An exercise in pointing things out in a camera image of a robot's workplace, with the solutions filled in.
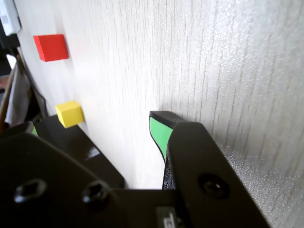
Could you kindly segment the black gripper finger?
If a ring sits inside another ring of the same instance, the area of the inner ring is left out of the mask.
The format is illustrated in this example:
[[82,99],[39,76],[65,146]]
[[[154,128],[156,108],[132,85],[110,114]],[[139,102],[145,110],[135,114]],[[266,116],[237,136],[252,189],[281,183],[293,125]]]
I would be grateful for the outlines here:
[[267,228],[269,223],[203,124],[150,111],[149,130],[189,228]]
[[126,217],[96,174],[25,126],[0,135],[3,228],[125,228]]

